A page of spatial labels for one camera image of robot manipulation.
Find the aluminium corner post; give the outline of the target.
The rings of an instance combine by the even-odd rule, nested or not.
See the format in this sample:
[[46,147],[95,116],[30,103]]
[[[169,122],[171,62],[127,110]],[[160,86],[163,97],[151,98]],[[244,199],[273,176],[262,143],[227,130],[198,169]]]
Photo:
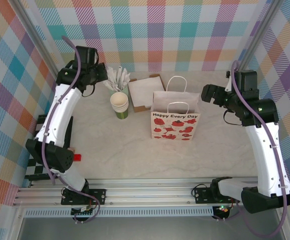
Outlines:
[[284,0],[266,0],[239,55],[239,71],[246,70]]
[[8,0],[53,77],[65,64],[35,0]]

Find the small circuit board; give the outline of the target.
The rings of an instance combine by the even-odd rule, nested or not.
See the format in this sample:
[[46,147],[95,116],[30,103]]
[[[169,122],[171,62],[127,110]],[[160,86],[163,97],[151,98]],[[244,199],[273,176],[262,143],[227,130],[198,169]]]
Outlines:
[[229,205],[219,205],[213,208],[214,214],[216,213],[226,213],[231,209]]
[[93,215],[94,208],[89,208],[87,206],[83,207],[73,207],[71,208],[70,214],[72,216],[92,216]]

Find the mint green straw holder cup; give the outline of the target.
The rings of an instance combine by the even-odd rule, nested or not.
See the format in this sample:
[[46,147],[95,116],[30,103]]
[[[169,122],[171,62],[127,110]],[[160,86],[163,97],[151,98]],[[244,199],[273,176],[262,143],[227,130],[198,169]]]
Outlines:
[[114,93],[119,93],[119,92],[121,92],[121,93],[124,93],[124,94],[126,94],[127,96],[129,96],[129,89],[128,89],[128,86],[126,86],[123,90],[119,90],[119,91],[111,91],[111,90],[109,90],[109,94],[110,95],[113,95]]

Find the black and grey chessboard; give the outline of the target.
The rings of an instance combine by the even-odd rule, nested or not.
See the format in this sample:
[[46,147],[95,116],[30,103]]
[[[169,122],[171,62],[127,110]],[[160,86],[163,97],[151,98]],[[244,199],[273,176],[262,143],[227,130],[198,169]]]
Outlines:
[[[46,114],[41,114],[38,116],[35,131],[34,131],[34,136],[36,136],[37,133],[41,130],[46,118],[47,118]],[[74,120],[74,117],[71,116],[69,123],[68,123],[68,126],[67,126],[67,129],[66,129],[66,132],[65,132],[64,145],[63,145],[65,148],[69,148],[71,145],[73,120]],[[24,178],[29,180],[29,181],[48,180],[49,175],[48,175],[45,167],[42,164],[37,163],[34,160],[34,158],[30,155]]]

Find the white paper bag red print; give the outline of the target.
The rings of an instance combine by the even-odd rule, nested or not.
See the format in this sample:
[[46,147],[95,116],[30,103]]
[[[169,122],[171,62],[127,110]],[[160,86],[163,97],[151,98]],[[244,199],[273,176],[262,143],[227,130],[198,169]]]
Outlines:
[[153,103],[150,109],[151,138],[158,140],[190,141],[193,139],[201,113],[199,93],[187,91],[187,80],[179,75],[173,80],[184,80],[184,89],[153,92]]

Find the white robot mount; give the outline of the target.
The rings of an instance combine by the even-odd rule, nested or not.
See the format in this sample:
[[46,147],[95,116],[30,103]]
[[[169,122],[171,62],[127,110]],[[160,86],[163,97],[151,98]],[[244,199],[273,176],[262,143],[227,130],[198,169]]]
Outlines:
[[225,87],[225,91],[226,92],[231,92],[232,91],[232,73],[230,70],[228,70],[226,72],[226,76],[225,76],[227,79],[228,79],[228,82],[227,82],[227,85]]

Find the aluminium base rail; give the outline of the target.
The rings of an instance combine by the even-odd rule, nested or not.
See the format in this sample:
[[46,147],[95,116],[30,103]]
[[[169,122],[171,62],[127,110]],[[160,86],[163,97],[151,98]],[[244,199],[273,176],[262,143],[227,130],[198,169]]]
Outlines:
[[[212,178],[145,178],[89,179],[92,189],[105,189],[105,207],[176,207],[194,206],[191,194],[194,186],[212,182]],[[61,206],[62,183],[56,180],[33,181],[30,187],[20,188],[14,207],[52,208]]]

